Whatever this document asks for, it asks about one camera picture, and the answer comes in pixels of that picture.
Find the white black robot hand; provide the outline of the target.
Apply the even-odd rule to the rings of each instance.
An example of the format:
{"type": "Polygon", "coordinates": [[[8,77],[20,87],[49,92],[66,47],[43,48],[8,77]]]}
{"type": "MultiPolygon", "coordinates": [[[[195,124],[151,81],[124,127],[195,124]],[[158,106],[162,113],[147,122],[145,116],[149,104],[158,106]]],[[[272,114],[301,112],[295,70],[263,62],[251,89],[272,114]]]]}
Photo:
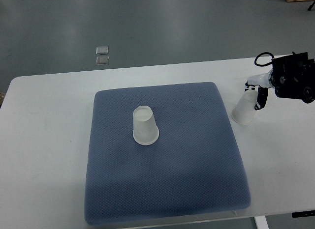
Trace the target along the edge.
{"type": "Polygon", "coordinates": [[[257,99],[254,109],[256,111],[261,110],[265,107],[267,98],[268,98],[268,89],[273,88],[271,83],[271,75],[273,70],[270,70],[268,73],[254,75],[247,78],[245,83],[245,90],[255,89],[259,87],[257,91],[257,99]]]}

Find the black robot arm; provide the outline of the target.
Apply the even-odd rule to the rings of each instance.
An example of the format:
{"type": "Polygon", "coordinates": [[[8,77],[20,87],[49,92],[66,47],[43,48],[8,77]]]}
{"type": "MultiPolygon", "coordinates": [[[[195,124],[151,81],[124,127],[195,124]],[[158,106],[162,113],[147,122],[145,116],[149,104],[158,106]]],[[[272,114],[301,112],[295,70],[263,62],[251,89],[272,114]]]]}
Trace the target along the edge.
{"type": "Polygon", "coordinates": [[[301,100],[306,104],[315,100],[315,60],[307,52],[276,58],[270,52],[262,52],[254,59],[255,66],[272,66],[268,73],[247,78],[244,91],[257,89],[254,109],[265,107],[269,89],[278,98],[301,100]]]}

